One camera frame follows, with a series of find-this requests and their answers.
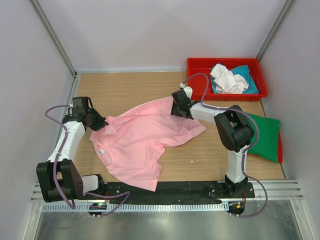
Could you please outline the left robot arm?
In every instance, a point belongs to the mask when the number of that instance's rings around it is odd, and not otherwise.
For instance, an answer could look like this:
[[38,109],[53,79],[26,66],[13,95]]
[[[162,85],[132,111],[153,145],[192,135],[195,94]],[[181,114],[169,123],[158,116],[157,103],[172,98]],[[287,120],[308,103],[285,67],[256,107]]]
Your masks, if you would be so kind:
[[81,200],[87,192],[105,191],[103,177],[100,174],[81,176],[74,164],[74,158],[86,129],[98,131],[108,123],[93,108],[68,114],[63,122],[49,116],[52,109],[47,110],[45,116],[61,125],[62,133],[48,160],[37,165],[36,174],[45,202],[65,201],[70,208],[75,209],[74,200]]

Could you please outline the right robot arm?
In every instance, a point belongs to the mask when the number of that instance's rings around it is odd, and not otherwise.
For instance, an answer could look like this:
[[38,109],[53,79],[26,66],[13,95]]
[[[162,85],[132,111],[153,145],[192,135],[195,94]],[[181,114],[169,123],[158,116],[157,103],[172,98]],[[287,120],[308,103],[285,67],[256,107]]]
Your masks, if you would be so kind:
[[230,195],[241,194],[248,183],[247,151],[255,131],[238,105],[217,107],[198,101],[174,100],[171,114],[215,124],[221,143],[227,149],[228,169],[225,188]]

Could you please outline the pink t-shirt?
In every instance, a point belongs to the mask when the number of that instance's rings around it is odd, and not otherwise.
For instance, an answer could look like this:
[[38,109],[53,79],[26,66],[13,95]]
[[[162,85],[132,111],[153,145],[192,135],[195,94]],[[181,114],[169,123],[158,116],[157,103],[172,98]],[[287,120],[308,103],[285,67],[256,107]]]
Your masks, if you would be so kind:
[[206,130],[198,120],[171,114],[173,98],[140,104],[107,117],[108,125],[93,131],[90,141],[109,174],[137,188],[154,192],[166,147],[177,147]]

